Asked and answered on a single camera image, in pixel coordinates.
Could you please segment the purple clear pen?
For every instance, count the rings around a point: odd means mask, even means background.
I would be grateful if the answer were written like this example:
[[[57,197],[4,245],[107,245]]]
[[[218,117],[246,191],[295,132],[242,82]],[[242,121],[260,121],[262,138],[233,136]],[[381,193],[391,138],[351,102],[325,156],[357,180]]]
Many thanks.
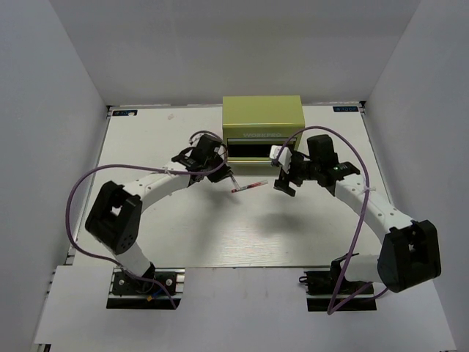
[[[236,181],[235,176],[234,176],[234,175],[231,175],[230,178],[231,178],[231,181],[232,181],[233,186],[234,186],[234,191],[239,191],[239,190],[240,190],[240,185],[239,185],[239,183]]]

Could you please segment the red gel pen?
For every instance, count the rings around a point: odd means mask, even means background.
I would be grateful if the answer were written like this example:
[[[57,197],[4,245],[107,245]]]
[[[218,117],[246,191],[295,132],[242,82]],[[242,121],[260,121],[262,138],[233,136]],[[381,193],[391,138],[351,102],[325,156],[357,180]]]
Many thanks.
[[[259,181],[259,182],[248,184],[246,186],[241,186],[239,188],[234,188],[234,189],[231,190],[231,193],[234,194],[234,193],[238,193],[238,192],[241,192],[241,191],[246,191],[246,190],[251,189],[251,188],[257,188],[257,187],[260,187],[260,186],[265,186],[267,184],[268,184],[268,180],[262,180],[262,181]]]

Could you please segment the green metal drawer chest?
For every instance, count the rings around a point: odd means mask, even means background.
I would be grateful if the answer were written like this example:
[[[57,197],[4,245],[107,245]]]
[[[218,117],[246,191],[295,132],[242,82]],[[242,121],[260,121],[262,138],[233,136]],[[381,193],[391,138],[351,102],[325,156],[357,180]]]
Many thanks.
[[[298,95],[225,96],[222,103],[222,134],[229,163],[269,165],[270,148],[288,142],[298,149],[305,128]]]

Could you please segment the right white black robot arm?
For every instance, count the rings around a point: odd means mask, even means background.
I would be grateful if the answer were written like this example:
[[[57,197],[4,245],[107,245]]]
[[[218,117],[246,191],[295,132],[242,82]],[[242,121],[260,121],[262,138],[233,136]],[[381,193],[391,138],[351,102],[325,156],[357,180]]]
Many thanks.
[[[350,162],[339,162],[328,135],[308,138],[309,154],[273,145],[270,159],[280,166],[275,189],[290,196],[295,186],[315,181],[349,206],[377,236],[378,255],[354,254],[331,263],[330,281],[346,293],[357,282],[378,282],[398,293],[441,274],[437,229],[428,220],[416,221],[366,185],[366,178]]]

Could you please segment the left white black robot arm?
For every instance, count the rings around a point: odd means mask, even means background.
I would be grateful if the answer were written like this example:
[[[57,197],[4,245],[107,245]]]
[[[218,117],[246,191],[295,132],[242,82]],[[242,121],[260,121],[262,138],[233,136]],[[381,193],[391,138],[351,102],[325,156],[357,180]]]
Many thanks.
[[[155,267],[137,244],[143,212],[174,192],[207,178],[218,183],[232,176],[226,146],[213,133],[203,133],[196,142],[171,158],[159,171],[126,184],[104,183],[89,212],[85,229],[113,255],[138,292],[151,290]]]

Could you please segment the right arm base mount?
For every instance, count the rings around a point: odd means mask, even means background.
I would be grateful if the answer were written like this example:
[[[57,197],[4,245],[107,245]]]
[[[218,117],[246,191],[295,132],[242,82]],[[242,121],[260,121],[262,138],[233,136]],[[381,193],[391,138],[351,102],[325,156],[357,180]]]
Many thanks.
[[[336,281],[341,272],[341,264],[344,261],[345,255],[333,260],[330,268],[327,270],[321,269],[304,271],[303,275],[299,277],[299,284],[306,287],[306,302],[309,312],[327,311],[330,298],[332,297],[336,286]],[[366,283],[362,281],[348,281],[347,279],[343,279],[334,305],[344,301],[348,296],[362,288],[365,284]],[[351,301],[348,301],[344,306],[340,307],[339,311],[376,311],[377,305],[373,296],[374,288],[372,286],[367,287]]]

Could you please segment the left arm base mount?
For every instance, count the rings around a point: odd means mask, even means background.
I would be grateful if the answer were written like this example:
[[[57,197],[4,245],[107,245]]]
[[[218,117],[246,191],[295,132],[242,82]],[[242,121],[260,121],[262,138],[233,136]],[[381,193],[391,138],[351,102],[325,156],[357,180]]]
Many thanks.
[[[180,304],[185,281],[183,268],[162,268],[155,271],[154,280],[160,282],[174,302],[161,287],[151,282],[131,279],[120,269],[111,276],[107,309],[174,310]]]

